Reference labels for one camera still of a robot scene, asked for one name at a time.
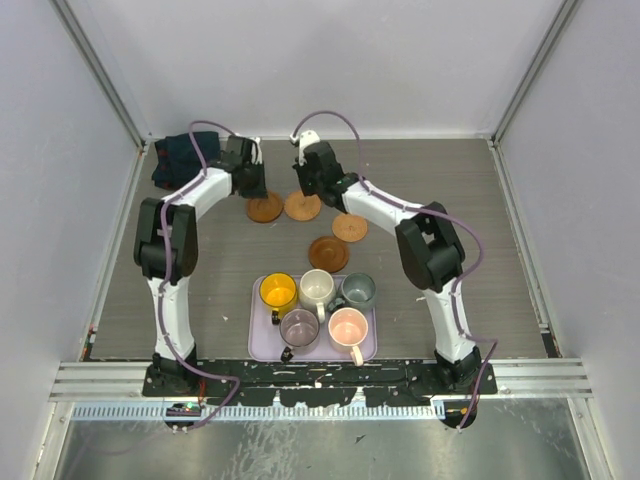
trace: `folded cloth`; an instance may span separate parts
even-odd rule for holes
[[[207,161],[220,156],[220,138],[217,132],[195,132],[194,136]],[[202,169],[200,159],[186,133],[158,140],[155,146],[158,165],[151,179],[156,187],[177,190],[189,183]]]

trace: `purple tray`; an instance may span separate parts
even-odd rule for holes
[[[302,275],[291,275],[300,286]],[[339,287],[346,275],[333,275],[336,287]],[[286,346],[280,337],[280,330],[271,323],[271,313],[262,303],[260,298],[260,283],[265,277],[260,277],[253,284],[253,294],[251,296],[251,320],[249,323],[249,355],[259,362],[279,362],[282,350]],[[371,360],[378,350],[378,337],[376,334],[376,314],[375,309],[365,314],[369,322],[369,333],[360,345],[362,356]],[[349,353],[340,353],[333,349],[329,342],[329,330],[327,329],[327,319],[320,325],[320,340],[318,346],[309,353],[296,354],[292,362],[351,362]]]

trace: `wooden plate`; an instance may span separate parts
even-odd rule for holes
[[[349,261],[349,247],[336,237],[320,237],[309,247],[309,262],[313,268],[329,273],[342,270]]]
[[[342,213],[333,220],[331,230],[336,237],[344,242],[357,242],[365,237],[369,227],[364,218]]]
[[[284,202],[284,211],[289,217],[299,222],[313,220],[320,213],[322,201],[317,195],[305,197],[302,190],[293,192]]]
[[[267,198],[252,198],[247,202],[247,215],[258,223],[273,222],[282,213],[282,197],[269,190]]]

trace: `floor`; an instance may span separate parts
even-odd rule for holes
[[[590,477],[565,399],[509,399],[483,402],[461,434],[438,420],[220,421],[187,435],[157,421],[71,421],[55,478]]]
[[[355,171],[354,142],[332,145],[345,171]],[[406,200],[441,202],[484,240],[486,260],[463,284],[472,332],[500,339],[496,357],[546,357],[486,142],[376,140],[363,145],[367,178],[374,184]],[[286,198],[299,188],[291,169],[296,151],[285,141],[264,142],[263,149],[267,187]],[[152,148],[127,220],[93,358],[148,359],[153,353],[153,305],[146,281],[133,262],[133,242],[140,202],[166,194],[150,179],[156,162]],[[245,208],[246,200],[231,197],[198,224],[200,256],[190,282],[189,307],[198,355],[203,358],[248,357],[254,281],[273,271],[302,274],[309,270],[309,245],[319,236],[331,235],[337,215],[323,207],[319,217],[308,223],[295,222],[283,213],[274,223],[261,225],[247,218]],[[477,247],[466,233],[459,234],[468,267]],[[395,239],[370,225],[367,237],[350,248],[351,259],[341,273],[366,272],[378,286],[377,356],[432,358],[435,337],[429,312],[402,272]]]

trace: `white mug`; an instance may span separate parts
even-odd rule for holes
[[[309,270],[300,280],[298,300],[306,310],[315,312],[320,323],[326,320],[326,307],[336,297],[336,284],[329,272]]]
[[[358,367],[364,364],[360,344],[369,333],[369,323],[355,308],[342,308],[329,319],[331,346],[339,352],[348,352]]]

